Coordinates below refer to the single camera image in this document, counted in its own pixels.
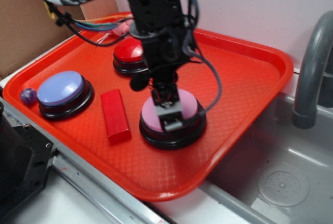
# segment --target small ball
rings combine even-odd
[[[32,88],[26,88],[20,93],[22,103],[30,106],[37,102],[37,92]]]

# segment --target red block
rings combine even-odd
[[[109,141],[123,141],[131,138],[123,100],[118,89],[100,95]]]

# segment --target sink drain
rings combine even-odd
[[[306,199],[309,183],[299,170],[277,165],[260,175],[258,189],[268,202],[280,207],[292,207]]]

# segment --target tray rim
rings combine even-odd
[[[84,33],[87,37],[94,36],[94,33]],[[121,177],[124,175],[121,171],[117,170],[116,168],[112,167],[111,165],[106,165],[105,162],[98,157],[89,158],[91,156],[90,151],[80,145],[79,148],[75,148],[74,151],[77,155],[81,158],[85,159],[87,162],[91,164],[91,160],[100,161],[99,165],[102,165],[104,168],[103,170],[107,169],[108,173],[102,172],[105,174],[110,180],[113,180],[115,183],[119,184],[123,187],[126,191],[134,195],[135,197],[150,201],[150,202],[157,202],[157,201],[168,201],[175,199],[177,197],[183,196],[196,187],[198,187],[209,174],[209,172],[215,167],[215,165],[223,158],[223,156],[228,152],[228,150],[237,142],[237,139],[244,133],[244,131],[254,122],[254,120],[260,115],[260,113],[268,106],[268,104],[275,98],[275,96],[280,92],[283,86],[289,81],[293,74],[293,63],[290,57],[285,54],[284,52],[275,49],[273,47],[267,47],[261,44],[244,41],[238,38],[213,33],[207,30],[197,29],[195,32],[195,37],[199,43],[208,44],[210,46],[215,46],[221,48],[223,46],[225,49],[231,52],[235,52],[237,49],[239,52],[238,54],[243,54],[248,57],[254,57],[257,54],[266,54],[270,55],[270,59],[272,60],[272,65],[279,71],[280,73],[280,80],[276,83],[270,91],[266,94],[265,97],[261,98],[259,103],[252,109],[250,114],[245,117],[242,122],[234,129],[234,131],[225,139],[225,141],[219,146],[219,148],[211,155],[211,157],[200,167],[200,169],[191,177],[187,182],[176,187],[174,189],[166,191],[150,191],[142,186],[140,186],[137,182],[128,180],[122,180]],[[55,52],[65,52],[68,53],[66,46],[72,45],[71,48],[77,48],[81,44],[85,43],[83,40],[79,39],[77,36],[72,37],[65,41],[62,45],[56,47],[55,49],[51,50],[50,52],[46,53],[45,55],[41,56],[41,58],[34,63],[28,65],[19,73],[17,73],[13,78],[11,78],[8,83],[6,84],[3,90],[3,97],[6,101],[12,104],[16,109],[18,109],[21,113],[29,117],[33,120],[39,127],[45,129],[45,131],[49,132],[51,135],[54,136],[54,133],[57,133],[56,138],[61,141],[69,149],[73,150],[73,145],[71,142],[64,142],[64,140],[68,140],[68,138],[64,133],[58,131],[52,125],[49,125],[46,121],[42,121],[42,119],[38,117],[31,117],[30,110],[28,107],[24,106],[22,103],[19,102],[19,99],[12,95],[13,91],[15,91],[15,85],[23,83],[26,81],[24,78],[25,72],[27,70],[33,70],[34,73],[29,76],[29,78],[35,76],[40,71],[45,68],[45,63],[49,63],[47,60],[49,57],[55,58],[56,55],[53,55]]]

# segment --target blue button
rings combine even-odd
[[[78,72],[60,72],[41,84],[37,98],[45,106],[59,106],[75,98],[83,86],[84,81]]]

